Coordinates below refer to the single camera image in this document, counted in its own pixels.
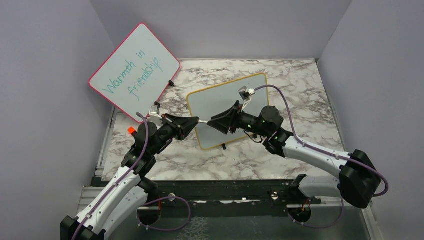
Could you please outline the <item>yellow framed whiteboard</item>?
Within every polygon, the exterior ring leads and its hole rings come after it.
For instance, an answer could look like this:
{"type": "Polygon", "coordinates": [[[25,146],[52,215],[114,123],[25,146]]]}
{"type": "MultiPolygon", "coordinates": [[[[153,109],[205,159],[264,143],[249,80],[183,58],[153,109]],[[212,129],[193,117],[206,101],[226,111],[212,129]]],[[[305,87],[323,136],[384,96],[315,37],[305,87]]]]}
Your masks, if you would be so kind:
{"type": "MultiPolygon", "coordinates": [[[[239,89],[242,87],[255,89],[267,83],[268,79],[265,73],[256,73],[190,92],[186,97],[189,112],[193,117],[208,121],[211,117],[229,110],[236,101],[242,104],[243,100],[239,94],[239,89]]],[[[199,123],[195,128],[195,133],[202,150],[217,148],[222,144],[229,144],[247,137],[242,130],[223,134],[205,123],[199,123]]]]}

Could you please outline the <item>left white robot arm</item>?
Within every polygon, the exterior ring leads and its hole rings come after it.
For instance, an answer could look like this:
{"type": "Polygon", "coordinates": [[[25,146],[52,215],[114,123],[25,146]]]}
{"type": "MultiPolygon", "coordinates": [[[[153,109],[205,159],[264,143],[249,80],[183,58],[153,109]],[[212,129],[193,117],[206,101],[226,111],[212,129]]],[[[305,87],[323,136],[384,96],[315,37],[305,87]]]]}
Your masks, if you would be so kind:
{"type": "Polygon", "coordinates": [[[155,203],[158,185],[146,177],[156,164],[155,156],[174,140],[183,141],[199,122],[198,117],[150,115],[137,130],[130,128],[135,143],[121,166],[87,207],[62,220],[60,239],[107,240],[138,207],[155,203]]]}

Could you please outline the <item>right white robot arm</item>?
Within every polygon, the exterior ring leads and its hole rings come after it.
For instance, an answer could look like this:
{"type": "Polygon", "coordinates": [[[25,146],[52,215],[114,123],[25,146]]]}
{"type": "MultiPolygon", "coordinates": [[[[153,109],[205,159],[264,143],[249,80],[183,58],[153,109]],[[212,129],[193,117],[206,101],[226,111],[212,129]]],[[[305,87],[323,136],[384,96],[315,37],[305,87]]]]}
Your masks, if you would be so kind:
{"type": "Polygon", "coordinates": [[[363,151],[348,153],[309,144],[283,129],[283,121],[275,106],[265,106],[259,116],[254,116],[244,112],[242,104],[236,102],[213,116],[207,125],[225,135],[237,130],[256,134],[264,138],[262,144],[270,154],[299,160],[330,174],[330,178],[301,177],[288,190],[289,199],[296,204],[307,198],[326,196],[343,198],[350,205],[365,209],[378,196],[378,187],[387,181],[363,151]]]}

